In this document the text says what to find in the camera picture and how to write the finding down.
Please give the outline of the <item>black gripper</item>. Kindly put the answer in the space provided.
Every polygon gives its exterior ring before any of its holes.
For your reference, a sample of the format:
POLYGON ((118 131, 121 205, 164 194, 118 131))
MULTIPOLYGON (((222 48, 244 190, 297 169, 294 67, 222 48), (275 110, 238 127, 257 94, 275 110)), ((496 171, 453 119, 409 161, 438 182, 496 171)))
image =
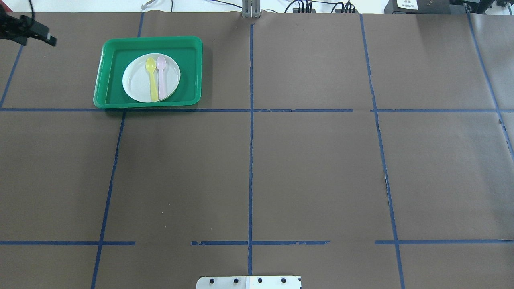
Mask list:
POLYGON ((20 45, 27 45, 28 38, 43 41, 53 47, 57 44, 57 39, 51 35, 47 26, 26 15, 22 15, 20 18, 1 15, 0 38, 14 41, 20 45))

